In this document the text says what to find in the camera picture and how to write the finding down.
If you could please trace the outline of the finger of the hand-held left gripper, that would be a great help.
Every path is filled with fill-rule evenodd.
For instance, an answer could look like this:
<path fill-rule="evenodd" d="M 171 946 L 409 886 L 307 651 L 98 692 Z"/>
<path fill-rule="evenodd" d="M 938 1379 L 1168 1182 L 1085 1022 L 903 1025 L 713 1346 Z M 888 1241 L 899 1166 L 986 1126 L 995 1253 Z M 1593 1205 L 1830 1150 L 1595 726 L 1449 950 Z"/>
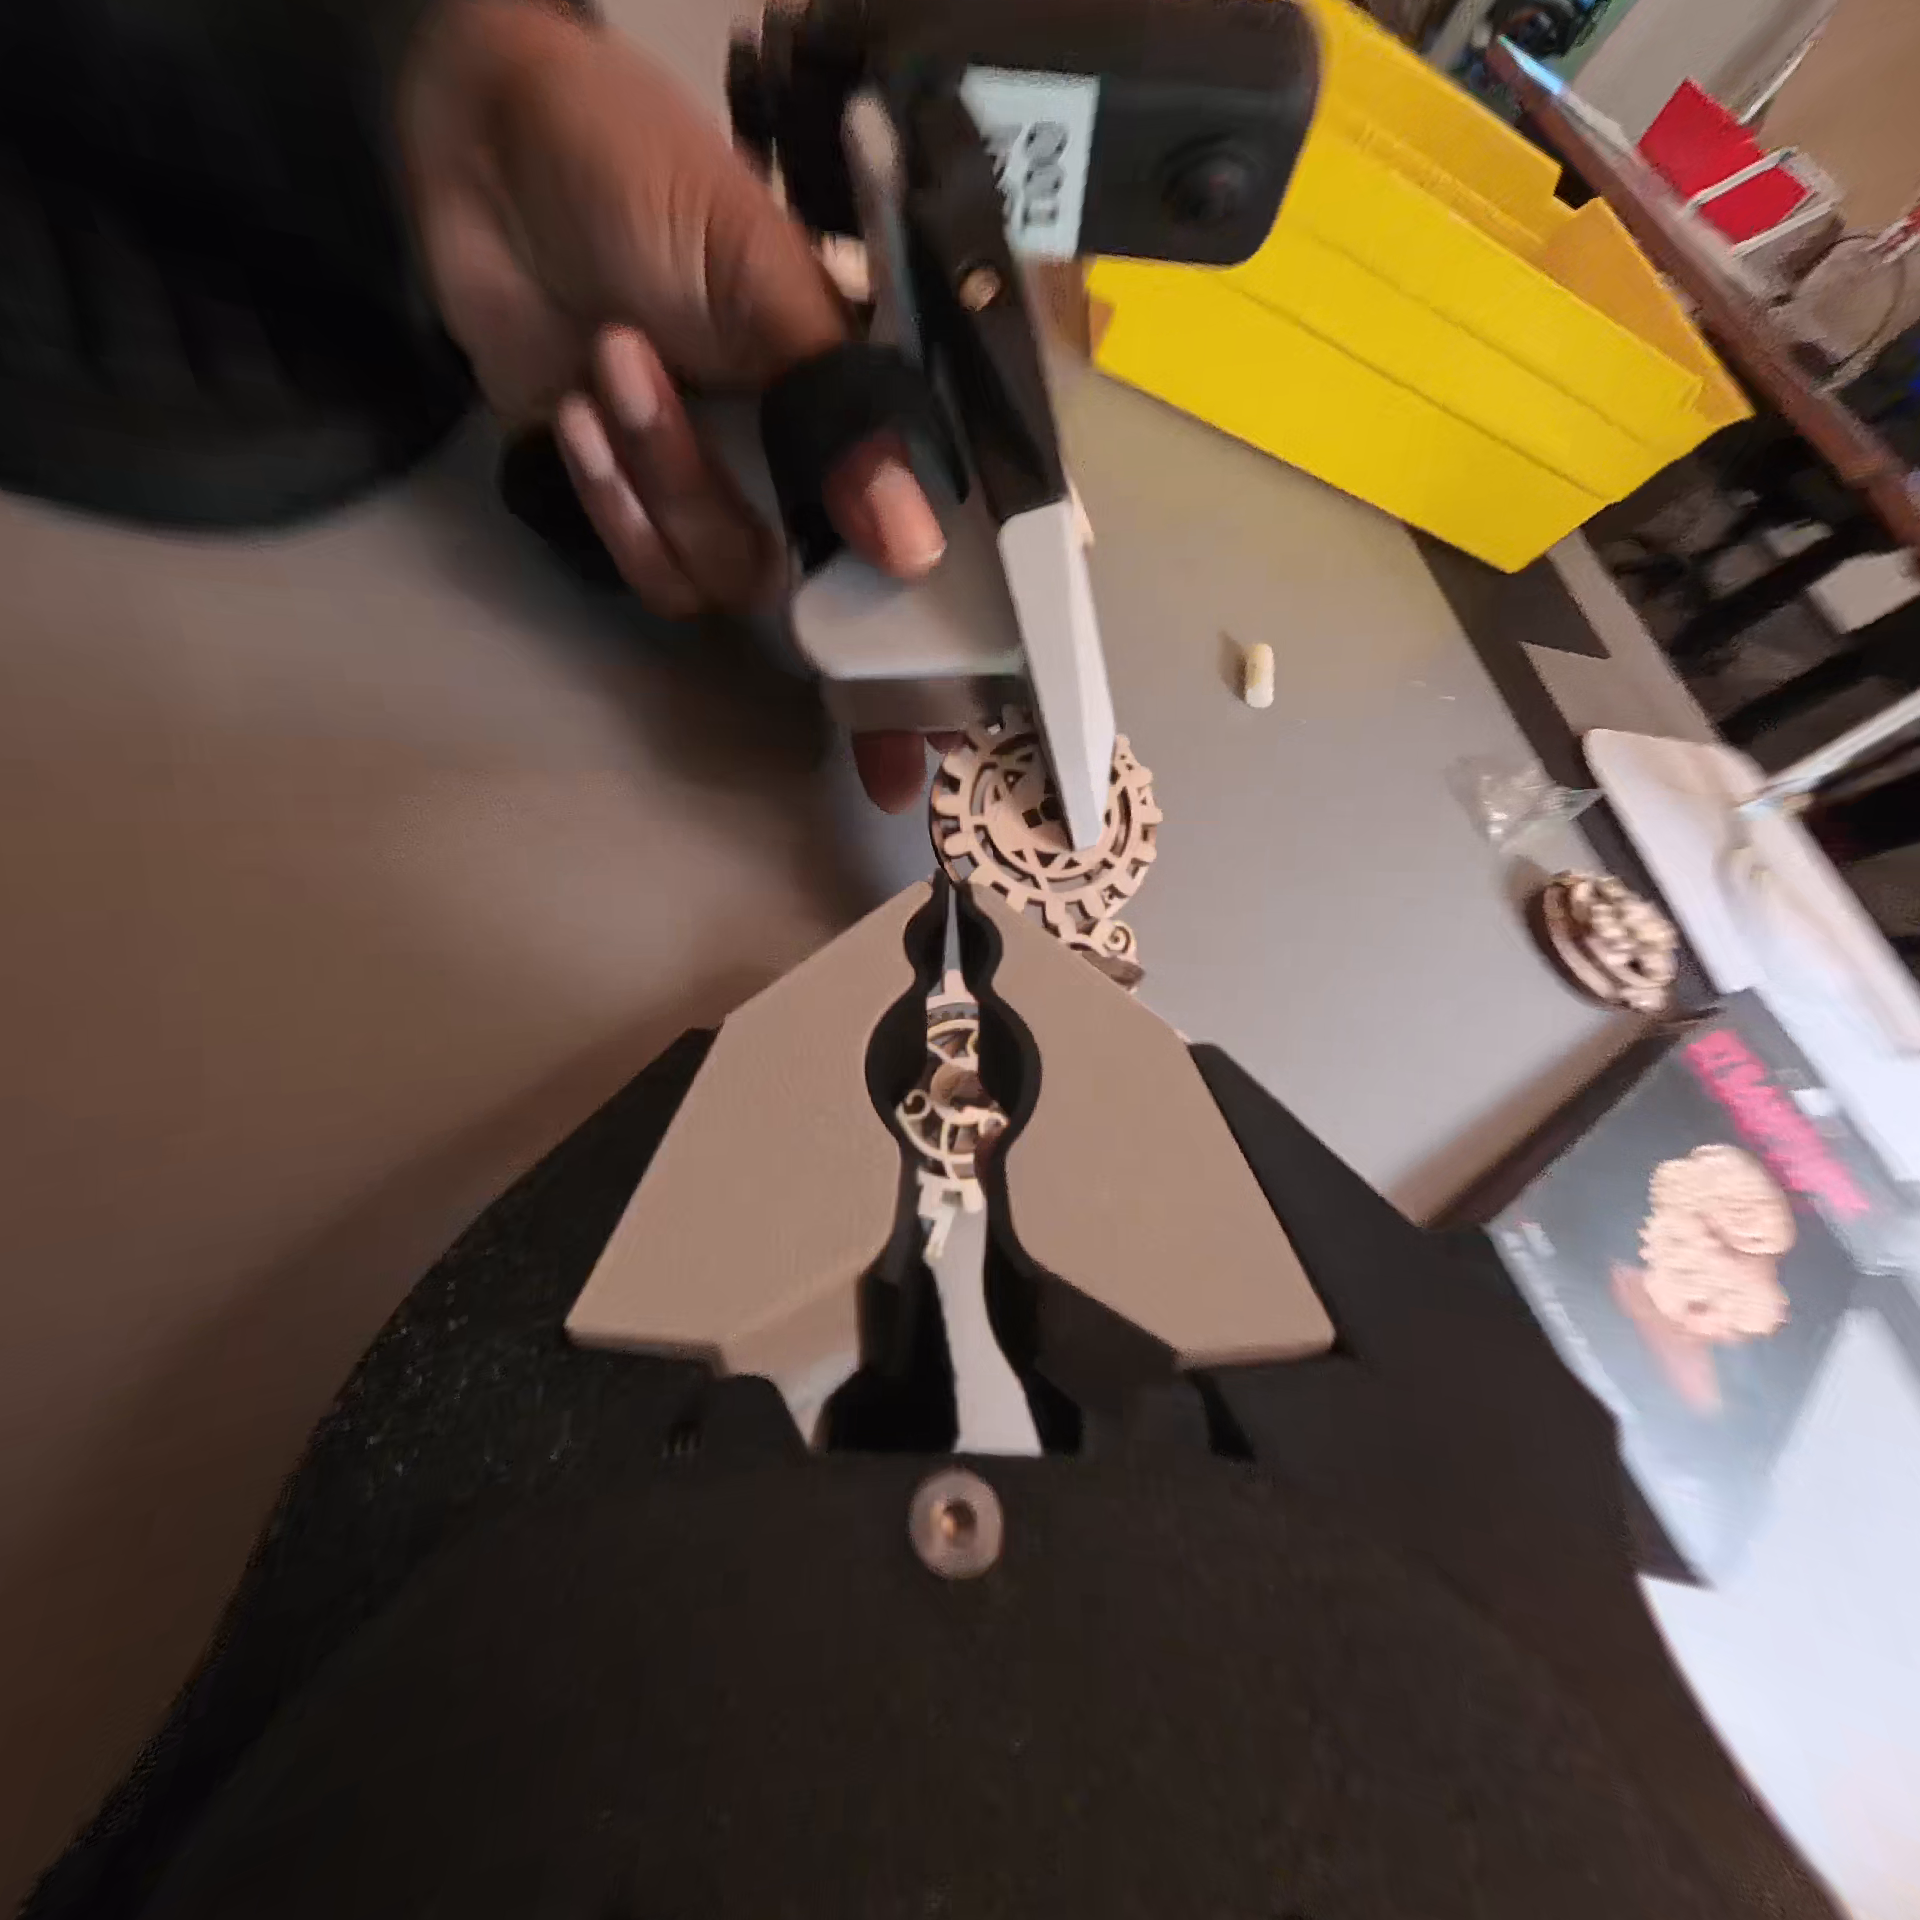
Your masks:
<path fill-rule="evenodd" d="M 1073 493 L 1011 516 L 998 530 L 998 549 L 1070 845 L 1095 847 L 1107 826 L 1119 726 Z"/>

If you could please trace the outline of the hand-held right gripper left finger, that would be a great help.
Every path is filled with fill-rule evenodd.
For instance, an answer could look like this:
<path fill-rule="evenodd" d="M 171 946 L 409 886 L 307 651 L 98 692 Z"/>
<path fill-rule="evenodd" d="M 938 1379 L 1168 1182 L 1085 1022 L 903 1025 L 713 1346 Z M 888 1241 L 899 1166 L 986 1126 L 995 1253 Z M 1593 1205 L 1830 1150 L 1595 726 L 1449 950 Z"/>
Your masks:
<path fill-rule="evenodd" d="M 826 1446 L 862 1285 L 912 1254 L 894 1110 L 950 905 L 917 881 L 727 1014 L 567 1313 L 574 1346 L 760 1379 Z"/>

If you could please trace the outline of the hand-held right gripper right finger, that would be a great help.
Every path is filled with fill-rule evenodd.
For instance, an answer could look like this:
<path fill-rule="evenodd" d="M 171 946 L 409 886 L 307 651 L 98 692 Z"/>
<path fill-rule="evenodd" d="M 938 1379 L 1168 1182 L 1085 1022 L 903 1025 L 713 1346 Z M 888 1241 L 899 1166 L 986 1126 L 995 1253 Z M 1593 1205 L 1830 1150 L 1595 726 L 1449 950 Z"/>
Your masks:
<path fill-rule="evenodd" d="M 991 1146 L 983 1306 L 1046 1449 L 1338 1333 L 1190 1042 L 995 893 L 960 893 Z"/>

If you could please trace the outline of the wooden gear assembly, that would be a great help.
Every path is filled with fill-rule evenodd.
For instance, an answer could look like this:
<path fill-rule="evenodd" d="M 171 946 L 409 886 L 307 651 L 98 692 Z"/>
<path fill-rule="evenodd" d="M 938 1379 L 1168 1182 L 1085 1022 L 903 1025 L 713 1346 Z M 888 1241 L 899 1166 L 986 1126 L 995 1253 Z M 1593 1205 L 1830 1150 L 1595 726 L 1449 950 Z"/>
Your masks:
<path fill-rule="evenodd" d="M 1074 847 L 1040 725 L 1016 707 L 962 733 L 929 790 L 929 841 L 953 891 L 995 893 L 1126 993 L 1146 969 L 1121 913 L 1154 867 L 1162 823 L 1153 774 L 1119 735 L 1099 834 Z M 897 1115 L 920 1158 L 923 1254 L 938 1263 L 953 1225 L 986 1213 L 976 1164 L 1006 1117 L 982 1079 L 979 1005 L 958 967 L 929 995 L 923 1035 L 920 1083 Z"/>

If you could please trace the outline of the person's left forearm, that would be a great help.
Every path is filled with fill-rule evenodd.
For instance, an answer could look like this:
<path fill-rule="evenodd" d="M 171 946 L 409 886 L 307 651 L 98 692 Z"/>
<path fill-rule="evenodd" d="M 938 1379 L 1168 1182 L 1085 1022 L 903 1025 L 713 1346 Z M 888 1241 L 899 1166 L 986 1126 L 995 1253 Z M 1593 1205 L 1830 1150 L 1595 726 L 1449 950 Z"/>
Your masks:
<path fill-rule="evenodd" d="M 401 169 L 442 4 L 3 4 L 3 486 L 175 532 L 338 510 L 473 410 Z"/>

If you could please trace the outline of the person's left hand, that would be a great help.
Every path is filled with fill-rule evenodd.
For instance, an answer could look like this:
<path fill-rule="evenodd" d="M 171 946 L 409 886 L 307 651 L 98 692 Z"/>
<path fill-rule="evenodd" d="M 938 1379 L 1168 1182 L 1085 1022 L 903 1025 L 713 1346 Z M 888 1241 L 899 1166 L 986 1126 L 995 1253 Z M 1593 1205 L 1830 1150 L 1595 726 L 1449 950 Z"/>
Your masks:
<path fill-rule="evenodd" d="M 760 394 L 847 338 L 776 193 L 669 66 L 561 4 L 434 4 L 395 124 L 440 319 L 502 422 L 551 430 L 621 581 L 661 618 L 769 610 L 781 540 L 683 391 Z"/>

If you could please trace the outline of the clear plastic bag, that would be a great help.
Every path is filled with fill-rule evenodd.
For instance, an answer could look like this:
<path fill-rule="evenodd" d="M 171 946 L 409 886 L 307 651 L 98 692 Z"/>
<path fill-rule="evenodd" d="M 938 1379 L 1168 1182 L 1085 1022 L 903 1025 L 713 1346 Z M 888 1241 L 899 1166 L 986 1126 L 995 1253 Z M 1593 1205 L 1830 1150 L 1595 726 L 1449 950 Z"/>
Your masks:
<path fill-rule="evenodd" d="M 1537 759 L 1459 759 L 1447 769 L 1447 786 L 1502 858 L 1576 828 L 1600 803 L 1595 786 L 1561 785 Z"/>

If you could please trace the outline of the yellow plastic bin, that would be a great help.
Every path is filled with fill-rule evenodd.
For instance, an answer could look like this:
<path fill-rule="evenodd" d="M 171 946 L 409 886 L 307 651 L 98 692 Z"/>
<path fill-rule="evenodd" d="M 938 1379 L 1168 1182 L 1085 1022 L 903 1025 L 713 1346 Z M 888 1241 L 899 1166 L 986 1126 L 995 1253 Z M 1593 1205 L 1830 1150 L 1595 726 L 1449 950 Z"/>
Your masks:
<path fill-rule="evenodd" d="M 1753 415 L 1603 203 L 1353 4 L 1263 249 L 1089 273 L 1094 363 L 1499 571 Z"/>

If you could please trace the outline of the small round wooden gear stack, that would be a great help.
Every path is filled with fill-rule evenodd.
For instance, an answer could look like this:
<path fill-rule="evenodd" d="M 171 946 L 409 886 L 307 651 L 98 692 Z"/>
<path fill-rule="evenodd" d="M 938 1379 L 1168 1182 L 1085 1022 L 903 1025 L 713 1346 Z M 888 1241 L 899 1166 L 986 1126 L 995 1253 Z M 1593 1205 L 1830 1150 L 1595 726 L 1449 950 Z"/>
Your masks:
<path fill-rule="evenodd" d="M 1527 903 L 1543 958 L 1583 998 L 1621 1014 L 1663 1020 L 1683 967 L 1677 926 L 1610 874 L 1561 871 Z"/>

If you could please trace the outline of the black puzzle box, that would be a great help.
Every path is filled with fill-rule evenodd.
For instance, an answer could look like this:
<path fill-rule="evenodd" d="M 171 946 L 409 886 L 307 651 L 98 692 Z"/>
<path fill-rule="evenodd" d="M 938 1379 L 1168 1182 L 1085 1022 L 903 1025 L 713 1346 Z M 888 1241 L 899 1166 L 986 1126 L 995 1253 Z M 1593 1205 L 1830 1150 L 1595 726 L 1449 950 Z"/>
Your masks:
<path fill-rule="evenodd" d="M 1647 1573 L 1728 1578 L 1872 1279 L 1915 1251 L 1838 1083 L 1753 993 L 1663 1027 L 1461 1203 L 1610 1407 Z"/>

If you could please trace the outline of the white book stand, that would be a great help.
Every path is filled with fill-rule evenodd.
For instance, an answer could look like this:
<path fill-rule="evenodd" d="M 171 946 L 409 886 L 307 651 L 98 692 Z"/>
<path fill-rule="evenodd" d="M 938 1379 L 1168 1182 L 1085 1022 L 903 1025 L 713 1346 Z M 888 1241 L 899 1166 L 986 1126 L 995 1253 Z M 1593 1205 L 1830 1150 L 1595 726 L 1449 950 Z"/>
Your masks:
<path fill-rule="evenodd" d="M 1591 730 L 1589 772 L 1703 977 L 1919 1054 L 1915 979 L 1818 839 L 1718 742 Z"/>

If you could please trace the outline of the small red bin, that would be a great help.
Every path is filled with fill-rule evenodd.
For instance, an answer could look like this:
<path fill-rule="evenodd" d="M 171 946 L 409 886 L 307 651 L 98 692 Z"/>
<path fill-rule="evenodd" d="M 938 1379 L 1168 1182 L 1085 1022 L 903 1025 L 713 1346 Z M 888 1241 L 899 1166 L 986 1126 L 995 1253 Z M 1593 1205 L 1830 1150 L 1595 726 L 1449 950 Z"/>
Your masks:
<path fill-rule="evenodd" d="M 1833 180 L 1797 149 L 1765 149 L 1753 131 L 1691 81 L 1640 138 L 1640 155 L 1738 253 L 1789 245 L 1841 205 Z"/>

